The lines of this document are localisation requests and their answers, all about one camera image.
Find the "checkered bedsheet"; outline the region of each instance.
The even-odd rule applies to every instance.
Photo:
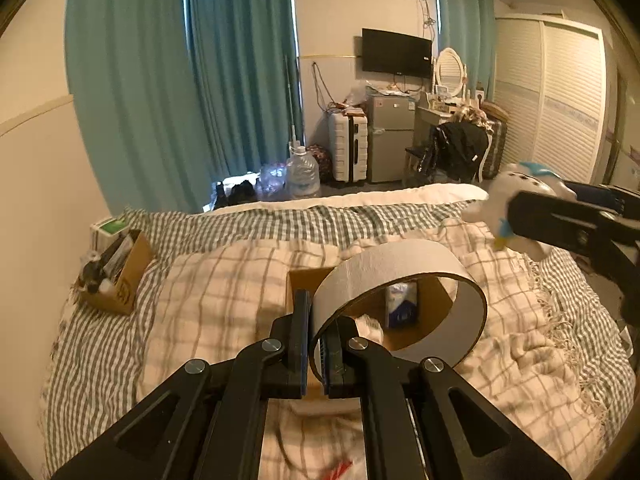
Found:
[[[65,307],[43,390],[46,474],[50,476],[134,404],[162,284],[181,254],[210,252],[238,240],[306,240],[343,251],[357,240],[381,240],[388,234],[436,227],[445,218],[459,216],[465,205],[317,206],[222,216],[127,212],[130,224],[145,230],[158,258],[145,273],[132,316],[110,316],[71,303]],[[608,444],[630,409],[633,391],[633,374],[615,323],[564,251],[554,251],[535,275],[540,287],[554,298],[558,346],[569,356],[581,391],[603,406]],[[269,421],[274,420],[280,425],[281,440],[295,431],[295,421],[287,425],[293,419],[286,405],[270,407]],[[326,425],[336,453],[361,442],[357,421],[313,424]],[[292,455],[286,454],[289,458],[284,462],[273,462],[280,468],[273,475],[279,476],[270,478],[286,478],[284,473],[292,471]]]

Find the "roll of tape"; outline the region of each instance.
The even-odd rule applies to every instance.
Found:
[[[437,356],[455,366],[478,341],[486,321],[486,298],[465,267],[445,246],[430,240],[402,240],[370,248],[344,261],[322,281],[313,298],[311,315],[311,369],[320,373],[322,332],[345,309],[398,282],[419,280],[426,276],[452,278],[458,282],[456,299],[442,321],[424,338],[391,352],[396,357],[420,362]],[[420,316],[427,315],[428,304],[418,305]]]

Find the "bed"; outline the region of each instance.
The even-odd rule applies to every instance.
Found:
[[[472,275],[484,280],[478,282],[493,304],[484,339],[459,373],[574,478],[583,478],[631,409],[633,371],[615,322],[567,252],[554,249],[540,264],[511,251],[496,257],[486,227],[458,219],[471,200],[485,197],[475,186],[434,184],[201,215],[125,211],[130,224],[147,234],[156,259],[139,286],[132,316],[67,302],[42,391],[44,476],[188,358],[220,361],[259,338],[283,314],[279,289],[265,288],[260,272],[270,273],[269,283],[279,283],[292,266],[326,266],[373,244],[418,236],[449,244],[468,269],[480,269]],[[257,267],[260,259],[269,262],[268,271]],[[208,278],[196,296],[213,303],[190,296],[203,274]],[[232,294],[220,299],[208,292],[230,276]],[[251,287],[260,284],[268,293],[255,303]],[[516,328],[508,328],[514,323]],[[528,352],[535,338],[537,350]],[[536,397],[547,404],[540,406]],[[523,420],[523,414],[540,409],[554,416]],[[553,434],[536,429],[549,425],[557,427]],[[261,478],[319,478],[345,454],[358,453],[357,416],[302,419],[286,403],[270,403]]]

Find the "oval mirror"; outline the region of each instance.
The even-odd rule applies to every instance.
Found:
[[[436,82],[446,86],[450,96],[455,97],[462,90],[464,65],[458,53],[451,47],[444,48],[435,66]]]

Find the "teal curtain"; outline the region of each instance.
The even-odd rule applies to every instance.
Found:
[[[227,174],[288,156],[302,138],[291,0],[187,0],[204,120]]]
[[[183,0],[67,0],[65,51],[110,210],[202,212],[220,168],[191,72]]]
[[[450,46],[466,63],[468,83],[475,89],[481,82],[487,98],[494,77],[494,0],[439,0],[440,33],[438,48]]]

